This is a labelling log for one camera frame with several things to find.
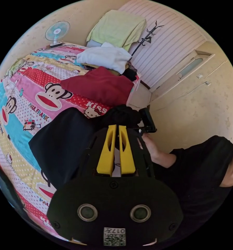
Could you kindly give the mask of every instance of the coat rack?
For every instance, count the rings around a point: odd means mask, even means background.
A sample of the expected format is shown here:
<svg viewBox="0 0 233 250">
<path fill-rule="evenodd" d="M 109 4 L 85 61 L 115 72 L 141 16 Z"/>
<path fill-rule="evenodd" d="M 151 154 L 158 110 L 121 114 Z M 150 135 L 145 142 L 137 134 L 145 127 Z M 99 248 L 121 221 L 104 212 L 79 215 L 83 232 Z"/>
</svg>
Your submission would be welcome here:
<svg viewBox="0 0 233 250">
<path fill-rule="evenodd" d="M 155 34 L 153 33 L 157 28 L 159 28 L 159 27 L 163 27 L 164 25 L 160 25 L 160 26 L 157 26 L 157 21 L 156 21 L 156 25 L 155 25 L 155 27 L 151 30 L 151 31 L 149 31 L 148 29 L 147 29 L 147 32 L 148 32 L 148 34 L 145 36 L 145 38 L 142 38 L 142 41 L 141 42 L 139 42 L 138 41 L 138 43 L 139 43 L 139 45 L 136 47 L 136 49 L 134 50 L 134 52 L 132 53 L 132 57 L 133 57 L 133 55 L 135 54 L 135 52 L 138 50 L 138 48 L 142 45 L 142 46 L 145 46 L 145 44 L 143 44 L 144 42 L 149 42 L 149 43 L 151 43 L 151 38 L 152 38 L 152 36 L 154 36 Z"/>
</svg>

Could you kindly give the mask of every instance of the black shirt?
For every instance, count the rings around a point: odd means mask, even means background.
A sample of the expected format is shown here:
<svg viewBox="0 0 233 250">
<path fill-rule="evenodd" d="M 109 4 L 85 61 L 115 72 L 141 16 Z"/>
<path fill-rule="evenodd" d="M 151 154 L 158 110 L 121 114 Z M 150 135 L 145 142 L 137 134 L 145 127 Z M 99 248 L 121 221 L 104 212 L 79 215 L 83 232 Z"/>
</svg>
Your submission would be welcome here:
<svg viewBox="0 0 233 250">
<path fill-rule="evenodd" d="M 233 144 L 213 136 L 188 149 L 174 149 L 176 162 L 170 168 L 154 164 L 157 179 L 179 198 L 184 219 L 175 234 L 157 244 L 163 249 L 179 242 L 201 227 L 221 206 L 231 190 L 219 187 L 233 157 Z"/>
</svg>

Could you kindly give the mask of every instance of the fan base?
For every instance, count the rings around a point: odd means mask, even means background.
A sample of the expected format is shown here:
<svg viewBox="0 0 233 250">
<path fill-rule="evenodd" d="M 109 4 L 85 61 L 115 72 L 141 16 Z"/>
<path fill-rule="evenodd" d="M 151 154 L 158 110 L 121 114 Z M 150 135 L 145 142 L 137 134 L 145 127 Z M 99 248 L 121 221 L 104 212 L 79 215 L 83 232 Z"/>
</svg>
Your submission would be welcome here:
<svg viewBox="0 0 233 250">
<path fill-rule="evenodd" d="M 63 45 L 63 42 L 57 42 L 57 43 L 50 44 L 50 47 L 55 48 L 55 47 L 59 47 L 59 46 L 62 46 L 62 45 Z"/>
</svg>

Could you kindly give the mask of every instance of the red cloth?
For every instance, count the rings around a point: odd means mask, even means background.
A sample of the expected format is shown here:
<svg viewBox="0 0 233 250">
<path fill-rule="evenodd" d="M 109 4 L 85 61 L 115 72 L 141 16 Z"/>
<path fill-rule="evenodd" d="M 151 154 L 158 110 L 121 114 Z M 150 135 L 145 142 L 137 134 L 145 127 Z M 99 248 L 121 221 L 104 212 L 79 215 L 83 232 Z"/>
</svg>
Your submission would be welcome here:
<svg viewBox="0 0 233 250">
<path fill-rule="evenodd" d="M 126 104 L 134 85 L 127 77 L 115 76 L 104 67 L 62 80 L 60 84 L 65 90 L 111 107 Z"/>
</svg>

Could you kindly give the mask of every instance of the striped wall panel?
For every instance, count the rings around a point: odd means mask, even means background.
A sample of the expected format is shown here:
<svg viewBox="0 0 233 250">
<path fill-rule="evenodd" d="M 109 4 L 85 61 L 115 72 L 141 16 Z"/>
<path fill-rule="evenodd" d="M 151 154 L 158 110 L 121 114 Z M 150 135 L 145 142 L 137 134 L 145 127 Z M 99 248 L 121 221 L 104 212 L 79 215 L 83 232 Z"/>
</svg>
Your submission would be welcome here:
<svg viewBox="0 0 233 250">
<path fill-rule="evenodd" d="M 167 72 L 177 65 L 186 55 L 202 45 L 205 37 L 187 20 L 166 6 L 148 0 L 131 0 L 120 11 L 130 12 L 146 18 L 147 28 L 158 28 L 151 44 L 145 42 L 132 58 L 132 64 L 142 74 L 142 81 L 149 87 L 155 85 Z M 141 37 L 147 35 L 145 30 Z M 132 54 L 138 43 L 133 43 L 129 53 Z"/>
</svg>

